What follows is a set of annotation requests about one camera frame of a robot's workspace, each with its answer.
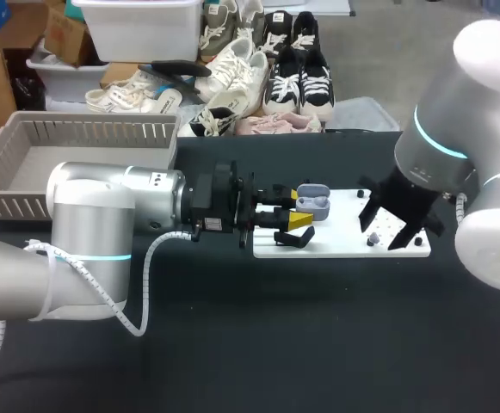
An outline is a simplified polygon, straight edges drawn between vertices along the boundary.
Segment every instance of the white board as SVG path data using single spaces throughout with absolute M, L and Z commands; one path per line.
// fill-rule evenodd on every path
M 428 236 L 422 230 L 417 234 L 423 240 L 416 246 L 412 240 L 406 248 L 389 251 L 387 247 L 403 228 L 404 222 L 381 208 L 373 223 L 362 233 L 359 214 L 368 201 L 370 191 L 364 190 L 364 198 L 356 196 L 357 189 L 335 189 L 330 194 L 330 215 L 327 220 L 314 222 L 315 236 L 304 249 L 276 245 L 276 230 L 256 228 L 253 234 L 253 255 L 256 258 L 419 258 L 429 256 L 431 247 Z M 257 211 L 272 211 L 273 206 L 259 206 Z M 307 227 L 291 231 L 302 235 Z M 369 247 L 368 237 L 376 232 L 380 243 Z

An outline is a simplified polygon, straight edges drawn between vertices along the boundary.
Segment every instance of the shoe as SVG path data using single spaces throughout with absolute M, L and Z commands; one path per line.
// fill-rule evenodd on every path
M 158 77 L 155 77 L 144 71 L 137 70 L 127 80 L 112 82 L 108 85 L 107 88 L 116 86 L 121 89 L 141 89 L 148 90 L 150 92 L 156 92 L 162 85 L 163 82 Z
M 311 49 L 320 49 L 318 37 L 318 22 L 310 11 L 299 13 L 293 24 L 292 47 L 297 50 L 308 52 Z
M 228 90 L 241 89 L 248 96 L 248 107 L 242 117 L 254 114 L 261 106 L 261 99 L 267 75 L 269 74 L 269 62 L 263 52 L 256 52 L 248 63 L 240 60 L 238 76 L 234 78 Z
M 334 88 L 328 63 L 318 49 L 312 49 L 301 66 L 299 113 L 304 116 L 315 114 L 321 122 L 327 122 L 334 112 L 334 102 Z
M 265 114 L 297 112 L 299 106 L 299 58 L 291 47 L 281 50 L 270 71 L 263 96 Z
M 200 58 L 213 60 L 232 41 L 238 14 L 235 0 L 220 0 L 219 4 L 206 4 L 204 8 L 204 33 L 200 36 Z
M 275 62 L 280 50 L 292 44 L 292 19 L 292 15 L 282 10 L 265 16 L 263 45 L 259 47 L 259 50 L 267 54 L 271 65 Z
M 236 19 L 236 39 L 247 37 L 253 40 L 254 51 L 255 47 L 262 44 L 263 31 L 265 29 L 265 9 L 261 0 L 246 0 L 244 12 L 238 11 Z
M 177 137 L 221 136 L 248 107 L 243 90 L 227 90 L 216 95 L 189 123 L 179 129 Z
M 236 122 L 237 135 L 280 135 L 285 133 L 319 133 L 320 120 L 298 114 L 271 114 L 261 118 L 251 116 Z
M 87 108 L 105 114 L 157 114 L 160 107 L 153 92 L 142 89 L 123 89 L 111 85 L 108 89 L 90 90 L 85 94 Z
M 227 90 L 238 75 L 238 62 L 250 60 L 252 52 L 253 41 L 244 37 L 227 45 L 213 61 L 206 65 L 206 68 L 212 71 L 211 76 L 196 79 L 194 86 L 200 91 L 200 99 L 209 102 L 219 92 Z

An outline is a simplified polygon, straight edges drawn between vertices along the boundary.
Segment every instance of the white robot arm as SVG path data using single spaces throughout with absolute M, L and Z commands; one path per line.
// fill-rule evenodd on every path
M 456 194 L 474 171 L 481 185 L 455 238 L 466 268 L 500 289 L 500 22 L 464 28 L 448 62 L 435 78 L 395 146 L 396 169 L 380 185 L 361 214 L 363 229 L 378 207 L 407 223 L 392 248 L 408 243 L 441 193 Z

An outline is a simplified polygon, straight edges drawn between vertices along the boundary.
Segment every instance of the white sneaker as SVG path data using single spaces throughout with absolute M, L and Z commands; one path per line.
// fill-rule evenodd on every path
M 248 107 L 248 96 L 242 89 L 217 94 L 177 134 L 180 138 L 221 136 L 236 122 Z
M 122 89 L 142 89 L 150 92 L 156 92 L 160 86 L 163 85 L 163 83 L 164 82 L 162 82 L 161 79 L 146 73 L 145 71 L 135 71 L 130 78 L 112 82 L 110 85 L 117 86 Z
M 85 94 L 87 108 L 93 112 L 112 114 L 157 114 L 160 106 L 153 93 L 142 89 L 123 89 L 116 85 L 106 90 L 90 90 Z
M 228 90 L 241 89 L 246 92 L 249 104 L 242 115 L 242 117 L 246 117 L 254 114 L 261 105 L 263 90 L 269 74 L 269 62 L 265 53 L 256 52 L 251 57 L 250 62 L 246 63 L 240 60 L 238 64 L 240 65 L 238 76 L 234 78 Z
M 231 86 L 238 75 L 239 61 L 247 62 L 253 53 L 253 41 L 240 38 L 229 43 L 206 67 L 212 71 L 209 77 L 198 77 L 194 86 L 200 91 L 200 99 L 210 102 L 219 92 Z

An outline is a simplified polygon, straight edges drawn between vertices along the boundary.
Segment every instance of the black table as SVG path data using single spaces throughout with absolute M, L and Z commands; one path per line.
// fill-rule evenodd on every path
M 262 186 L 356 188 L 390 171 L 397 136 L 189 140 L 176 167 L 193 182 L 235 159 Z M 0 412 L 500 412 L 500 291 L 460 264 L 454 209 L 436 211 L 447 233 L 421 259 L 257 260 L 216 234 L 165 243 L 144 338 L 115 319 L 9 323 Z M 49 239 L 27 228 L 0 224 L 0 239 Z M 135 319 L 150 242 L 135 238 Z

